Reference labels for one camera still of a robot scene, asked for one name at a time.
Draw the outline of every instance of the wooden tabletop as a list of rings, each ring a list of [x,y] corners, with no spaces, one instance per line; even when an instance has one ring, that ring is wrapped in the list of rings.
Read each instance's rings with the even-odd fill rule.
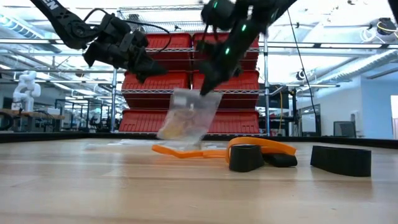
[[[398,150],[355,178],[310,167],[312,144],[292,144],[295,168],[236,173],[111,141],[0,144],[0,223],[398,223]]]
[[[10,109],[0,109],[0,112],[4,112],[13,116],[17,116],[19,115],[19,111],[18,110],[10,110]],[[65,119],[64,115],[56,115],[56,114],[43,114],[43,113],[39,113],[39,112],[35,112],[35,111],[31,111],[31,112],[26,112],[23,111],[21,112],[21,115],[23,116],[30,116],[33,118],[52,118],[52,119]]]

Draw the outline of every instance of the plastic bag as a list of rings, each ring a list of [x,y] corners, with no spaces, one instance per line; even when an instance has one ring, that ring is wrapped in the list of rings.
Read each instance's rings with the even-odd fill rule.
[[[157,137],[191,144],[200,142],[213,122],[222,96],[221,93],[200,96],[196,90],[175,89]]]

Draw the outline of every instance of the ceiling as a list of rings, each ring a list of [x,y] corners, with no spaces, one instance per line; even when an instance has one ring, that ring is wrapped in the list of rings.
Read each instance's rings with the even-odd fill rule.
[[[145,0],[145,1],[129,1],[126,4],[124,0],[100,0],[100,1],[77,1],[77,0],[58,0],[60,4],[68,7],[71,12],[77,14],[81,18],[85,17],[94,7],[105,8],[109,13],[117,13],[121,9],[121,16],[128,17],[129,14],[137,14],[140,21],[154,23],[162,26],[168,30],[173,30],[174,25],[178,24],[184,32],[200,32],[204,26],[201,23],[200,10],[171,10],[171,11],[151,11],[143,10],[137,11],[128,9],[128,7],[142,7],[142,6],[175,6],[175,5],[197,5],[196,0]],[[370,23],[375,24],[380,17],[392,17],[391,10],[387,0],[357,0],[352,1],[355,4],[347,3],[347,0],[299,0],[290,9],[292,22],[295,26],[294,32],[298,42],[333,42],[333,43],[396,43],[397,37],[394,35],[381,36],[376,34],[376,29],[372,28],[366,30]],[[40,38],[57,39],[50,22],[34,5],[27,0],[13,0],[2,1],[0,3],[0,16],[5,15],[11,17],[29,28]],[[94,13],[89,23],[99,23],[103,17],[102,12]],[[159,32],[159,30],[150,30],[150,32]],[[24,38],[21,34],[0,26],[1,38]],[[292,28],[287,13],[285,13],[278,21],[276,21],[269,28],[268,41],[274,42],[293,42]],[[54,63],[55,66],[64,69],[89,69],[82,59],[81,51],[68,49],[64,45],[56,45],[61,51],[59,54],[54,54],[48,49],[35,49],[31,45],[7,45],[22,53],[29,53],[32,57],[46,64]],[[6,55],[9,54],[7,50],[1,48],[0,45],[0,63],[2,58],[8,57],[8,60],[15,60],[16,63],[8,63],[7,66],[14,68],[22,66],[22,62],[26,58]],[[327,70],[322,75],[332,73],[331,67],[349,61],[353,55],[363,55],[360,57],[367,57],[380,52],[375,50],[317,50],[308,49],[302,50],[303,65],[308,74],[317,75],[315,70]],[[34,68],[43,67],[29,61],[29,65]],[[269,81],[271,83],[291,83],[296,82],[295,74],[301,70],[302,64],[297,51],[295,49],[279,49],[275,54],[273,49],[270,49],[270,56],[268,58]],[[260,56],[257,67],[261,71],[260,82],[264,79],[264,57]],[[112,66],[96,62],[94,70],[112,70]],[[381,72],[384,68],[377,68],[369,71],[366,75],[371,73]],[[383,76],[382,79],[396,80],[396,73]],[[74,73],[63,73],[63,78],[68,80],[79,79]],[[111,73],[90,73],[86,74],[81,80],[112,80]],[[118,80],[124,79],[123,74],[118,74]],[[94,89],[100,91],[102,94],[108,94],[106,91],[95,85],[85,85],[84,88]]]

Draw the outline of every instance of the white humanoid figure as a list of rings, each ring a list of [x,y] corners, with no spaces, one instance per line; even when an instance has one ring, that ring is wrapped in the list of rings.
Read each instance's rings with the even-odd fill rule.
[[[23,75],[19,76],[19,82],[17,88],[15,88],[12,95],[12,109],[20,110],[22,108],[22,102],[25,102],[25,111],[33,111],[34,97],[39,97],[41,94],[41,87],[35,83],[36,72],[24,71]]]

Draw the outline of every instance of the red storage bin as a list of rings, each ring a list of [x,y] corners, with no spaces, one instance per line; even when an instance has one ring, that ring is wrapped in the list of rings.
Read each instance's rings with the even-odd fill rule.
[[[147,48],[162,49],[170,39],[168,34],[146,34],[149,45]],[[192,37],[188,33],[171,34],[172,40],[167,49],[189,49],[192,47]],[[191,70],[191,52],[160,52],[149,53],[168,70]]]
[[[228,82],[224,82],[216,87],[215,90],[258,90],[259,72],[244,71],[239,77],[232,77]],[[199,90],[203,84],[205,75],[199,72],[193,73],[192,86],[194,90]],[[224,93],[220,102],[219,109],[254,109],[259,98],[258,94],[227,94]]]
[[[163,125],[167,110],[124,110],[120,132],[156,133]],[[257,111],[217,111],[209,133],[259,134]]]
[[[193,46],[196,47],[197,42],[201,40],[203,37],[203,33],[196,33],[193,35]],[[218,40],[223,42],[228,38],[228,33],[220,33],[218,34]],[[209,42],[216,42],[215,37],[213,34],[206,34],[205,40],[208,40]],[[257,38],[250,48],[259,48],[259,39]],[[241,66],[242,69],[244,70],[255,70],[256,65],[257,65],[257,59],[259,57],[259,52],[247,52],[244,59],[241,61]],[[193,59],[195,60],[195,63],[197,63],[200,60],[205,59],[206,56],[199,53],[199,52],[194,52],[193,53]]]
[[[173,90],[189,88],[189,73],[171,71],[166,75],[149,77],[141,84],[135,74],[124,74],[122,90]],[[123,93],[130,108],[169,108],[170,93]]]
[[[209,133],[259,134],[257,111],[217,111]]]
[[[163,125],[167,110],[124,110],[120,132],[156,133]]]

